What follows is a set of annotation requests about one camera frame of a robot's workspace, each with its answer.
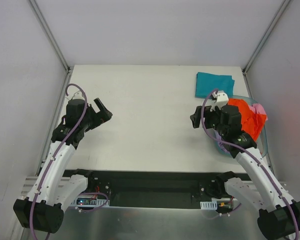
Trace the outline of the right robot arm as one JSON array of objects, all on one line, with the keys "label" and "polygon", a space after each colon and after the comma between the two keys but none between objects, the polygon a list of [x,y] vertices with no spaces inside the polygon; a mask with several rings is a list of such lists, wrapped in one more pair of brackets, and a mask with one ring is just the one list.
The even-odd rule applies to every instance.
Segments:
[{"label": "right robot arm", "polygon": [[221,108],[197,106],[190,116],[193,128],[215,130],[223,144],[248,174],[257,192],[246,186],[237,175],[228,171],[218,175],[205,191],[220,199],[228,195],[237,199],[257,217],[257,225],[267,240],[300,239],[300,201],[288,193],[263,161],[253,138],[242,130],[241,114],[237,106]]}]

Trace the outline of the orange t-shirt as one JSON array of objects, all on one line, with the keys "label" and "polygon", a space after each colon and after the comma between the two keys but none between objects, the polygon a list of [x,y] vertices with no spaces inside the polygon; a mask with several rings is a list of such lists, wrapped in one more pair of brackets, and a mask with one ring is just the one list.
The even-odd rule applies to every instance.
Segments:
[{"label": "orange t-shirt", "polygon": [[248,133],[256,142],[268,116],[254,113],[242,99],[230,98],[228,104],[238,107],[241,114],[241,130]]}]

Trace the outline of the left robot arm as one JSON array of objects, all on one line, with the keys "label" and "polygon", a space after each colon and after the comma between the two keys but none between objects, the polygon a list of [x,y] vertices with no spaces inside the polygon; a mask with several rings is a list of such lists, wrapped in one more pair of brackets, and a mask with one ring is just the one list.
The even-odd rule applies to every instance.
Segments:
[{"label": "left robot arm", "polygon": [[62,225],[65,211],[81,193],[97,191],[91,170],[77,169],[64,186],[60,186],[64,171],[85,133],[108,122],[113,114],[99,98],[94,99],[99,111],[82,98],[72,98],[65,115],[53,130],[49,153],[31,190],[17,199],[13,211],[23,228],[56,233]]}]

